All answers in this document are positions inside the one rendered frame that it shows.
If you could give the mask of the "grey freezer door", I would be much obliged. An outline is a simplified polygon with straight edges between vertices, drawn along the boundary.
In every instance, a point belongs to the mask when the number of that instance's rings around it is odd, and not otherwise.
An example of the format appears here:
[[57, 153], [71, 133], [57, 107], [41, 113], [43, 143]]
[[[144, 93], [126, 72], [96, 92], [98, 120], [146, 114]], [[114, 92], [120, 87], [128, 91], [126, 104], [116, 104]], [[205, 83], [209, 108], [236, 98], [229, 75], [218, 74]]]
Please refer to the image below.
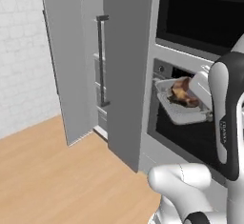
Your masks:
[[95, 17], [103, 0], [43, 0], [51, 61], [67, 145], [84, 138], [98, 124]]

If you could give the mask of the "black built-in microwave oven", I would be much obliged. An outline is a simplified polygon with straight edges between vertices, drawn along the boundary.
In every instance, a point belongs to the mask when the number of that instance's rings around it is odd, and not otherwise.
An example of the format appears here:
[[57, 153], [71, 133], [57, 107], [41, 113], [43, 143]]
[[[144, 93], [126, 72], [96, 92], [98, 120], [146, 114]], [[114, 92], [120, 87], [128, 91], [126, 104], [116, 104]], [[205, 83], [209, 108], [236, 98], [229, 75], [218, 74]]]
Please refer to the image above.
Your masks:
[[159, 42], [223, 55], [243, 34], [244, 0], [159, 0]]

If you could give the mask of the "brown steak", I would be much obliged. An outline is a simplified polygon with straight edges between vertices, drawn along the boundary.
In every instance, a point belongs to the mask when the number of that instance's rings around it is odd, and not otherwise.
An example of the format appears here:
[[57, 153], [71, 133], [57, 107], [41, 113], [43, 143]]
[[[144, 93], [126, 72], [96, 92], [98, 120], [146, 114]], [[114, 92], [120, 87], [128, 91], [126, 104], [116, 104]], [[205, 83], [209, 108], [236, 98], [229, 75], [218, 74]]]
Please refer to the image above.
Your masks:
[[185, 108], [197, 107], [199, 105], [198, 99], [194, 96], [189, 96], [187, 93], [190, 81], [190, 77], [180, 77], [177, 79], [171, 87], [172, 95], [168, 97], [168, 100]]

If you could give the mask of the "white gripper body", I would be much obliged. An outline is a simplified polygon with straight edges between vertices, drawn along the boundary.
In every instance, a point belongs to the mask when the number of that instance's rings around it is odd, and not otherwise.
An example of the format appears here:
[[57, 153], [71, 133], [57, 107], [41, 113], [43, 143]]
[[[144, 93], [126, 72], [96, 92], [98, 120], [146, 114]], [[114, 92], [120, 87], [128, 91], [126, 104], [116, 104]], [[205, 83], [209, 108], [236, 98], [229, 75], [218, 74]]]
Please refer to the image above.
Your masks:
[[212, 108], [212, 96], [208, 83], [208, 74], [206, 72], [197, 72], [192, 78], [189, 88], [209, 110]]

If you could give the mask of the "stainless wall oven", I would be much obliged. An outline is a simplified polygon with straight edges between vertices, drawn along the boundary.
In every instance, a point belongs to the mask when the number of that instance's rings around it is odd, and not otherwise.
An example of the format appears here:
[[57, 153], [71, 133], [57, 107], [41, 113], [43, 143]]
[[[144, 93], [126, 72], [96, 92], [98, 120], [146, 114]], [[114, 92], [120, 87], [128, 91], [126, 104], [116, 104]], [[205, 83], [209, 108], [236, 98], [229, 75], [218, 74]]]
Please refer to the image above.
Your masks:
[[[204, 65], [200, 71], [209, 75], [211, 65]], [[184, 159], [211, 167], [214, 169], [214, 176], [218, 181], [226, 181], [226, 178], [220, 173], [220, 165], [217, 159], [213, 103], [212, 122], [175, 125], [157, 98], [154, 85], [155, 78], [160, 80], [175, 79], [176, 81], [180, 77], [190, 77], [192, 80], [195, 74], [196, 72], [183, 70], [160, 59], [153, 61], [147, 135]]]

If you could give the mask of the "white meat container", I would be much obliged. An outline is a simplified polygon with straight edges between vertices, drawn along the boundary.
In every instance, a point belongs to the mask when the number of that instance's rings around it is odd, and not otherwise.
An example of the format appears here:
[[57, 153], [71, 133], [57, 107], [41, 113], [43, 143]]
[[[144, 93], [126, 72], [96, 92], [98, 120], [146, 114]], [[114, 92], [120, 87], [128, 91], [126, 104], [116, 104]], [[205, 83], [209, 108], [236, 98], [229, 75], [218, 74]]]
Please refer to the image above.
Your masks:
[[[168, 97], [170, 96], [171, 86], [174, 82], [175, 79], [154, 79], [157, 98], [165, 109], [171, 121], [175, 125], [190, 125], [194, 123], [202, 123], [205, 121], [212, 122], [212, 109], [209, 110], [200, 100], [199, 105], [195, 108], [185, 108], [179, 104], [171, 103], [168, 100]], [[188, 93], [194, 95], [191, 90], [188, 90]]]

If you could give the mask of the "grey fridge door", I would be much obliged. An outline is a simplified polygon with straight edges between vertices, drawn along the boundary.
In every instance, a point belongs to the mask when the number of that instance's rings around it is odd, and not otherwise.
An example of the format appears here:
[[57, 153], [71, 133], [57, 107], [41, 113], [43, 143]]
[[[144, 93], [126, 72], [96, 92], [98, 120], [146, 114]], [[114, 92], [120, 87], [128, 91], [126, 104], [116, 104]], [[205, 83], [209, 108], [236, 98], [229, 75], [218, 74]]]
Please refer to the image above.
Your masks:
[[103, 0], [108, 145], [139, 166], [152, 0]]

